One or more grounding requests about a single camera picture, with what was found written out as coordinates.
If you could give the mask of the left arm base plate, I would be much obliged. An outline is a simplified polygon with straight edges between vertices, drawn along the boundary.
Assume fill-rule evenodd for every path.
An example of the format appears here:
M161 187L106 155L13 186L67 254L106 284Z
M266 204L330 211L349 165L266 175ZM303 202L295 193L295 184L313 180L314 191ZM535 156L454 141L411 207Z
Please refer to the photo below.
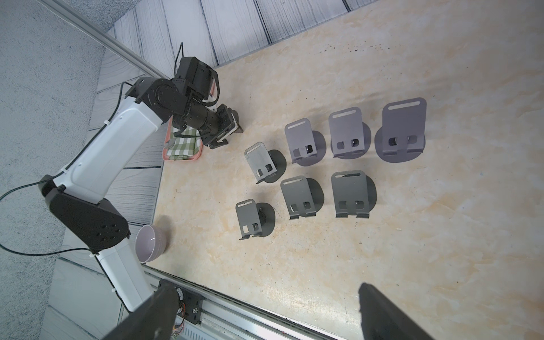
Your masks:
M179 295L179 309L177 312L177 321L191 324L201 323L201 310L203 304L203 296L187 290L185 288L177 288Z

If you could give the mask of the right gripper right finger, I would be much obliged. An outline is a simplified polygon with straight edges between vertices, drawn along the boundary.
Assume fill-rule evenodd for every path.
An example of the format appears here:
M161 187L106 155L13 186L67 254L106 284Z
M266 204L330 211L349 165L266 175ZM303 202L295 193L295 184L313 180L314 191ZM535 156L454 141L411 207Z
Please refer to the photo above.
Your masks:
M364 339L433 339L375 286L362 283L358 294Z

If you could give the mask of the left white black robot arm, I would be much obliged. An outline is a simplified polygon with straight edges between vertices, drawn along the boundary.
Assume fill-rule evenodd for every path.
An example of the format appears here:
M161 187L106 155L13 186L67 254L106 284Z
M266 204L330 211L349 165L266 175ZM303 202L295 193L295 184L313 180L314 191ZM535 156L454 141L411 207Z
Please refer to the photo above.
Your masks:
M140 78L120 93L113 115L82 151L39 185L50 212L85 243L130 311L153 291L130 248L128 222L106 194L145 140L165 123L180 131L196 129L212 149L241 133L237 113L219 103L219 95L218 73L197 58L182 58L172 79Z

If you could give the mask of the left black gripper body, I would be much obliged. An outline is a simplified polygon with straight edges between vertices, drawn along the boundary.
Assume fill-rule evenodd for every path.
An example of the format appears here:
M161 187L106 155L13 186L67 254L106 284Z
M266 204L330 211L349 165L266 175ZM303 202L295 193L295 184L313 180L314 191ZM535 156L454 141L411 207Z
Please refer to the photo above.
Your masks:
M236 110L221 104L216 111L207 112L206 122L199 128L203 144L210 149L228 145L227 138L234 133L243 133Z

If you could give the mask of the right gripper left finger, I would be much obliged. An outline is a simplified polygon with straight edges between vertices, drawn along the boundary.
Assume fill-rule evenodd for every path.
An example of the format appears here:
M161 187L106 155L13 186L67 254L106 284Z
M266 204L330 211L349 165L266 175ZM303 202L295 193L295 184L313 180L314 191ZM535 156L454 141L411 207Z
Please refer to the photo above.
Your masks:
M103 339L170 339L179 308L177 287L160 282L157 291Z

